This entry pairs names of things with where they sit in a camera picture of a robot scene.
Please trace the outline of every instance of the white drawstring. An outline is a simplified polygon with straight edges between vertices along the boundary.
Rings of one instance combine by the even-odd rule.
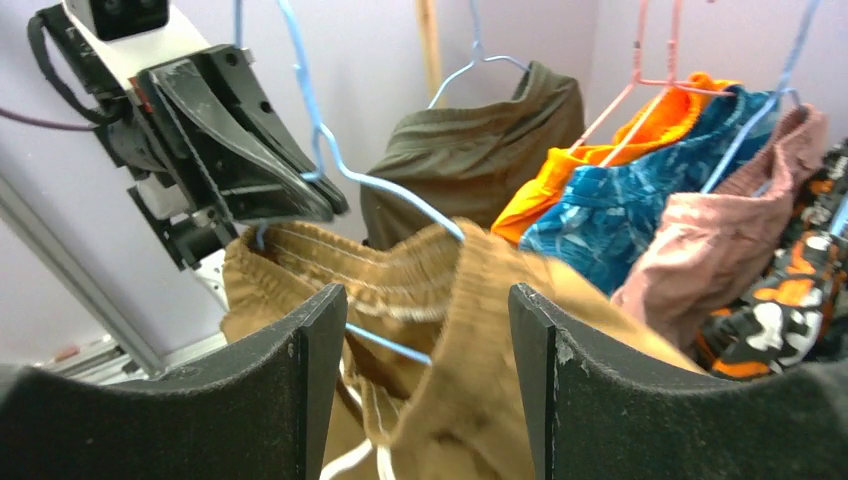
[[[339,372],[344,375],[344,362],[339,362]],[[352,387],[345,385],[347,393],[362,411],[362,397]],[[321,469],[319,480],[333,480],[339,474],[356,467],[374,450],[374,444],[367,438],[353,450],[328,463]],[[377,447],[377,475],[380,480],[396,480],[392,469],[392,452],[388,447]]]

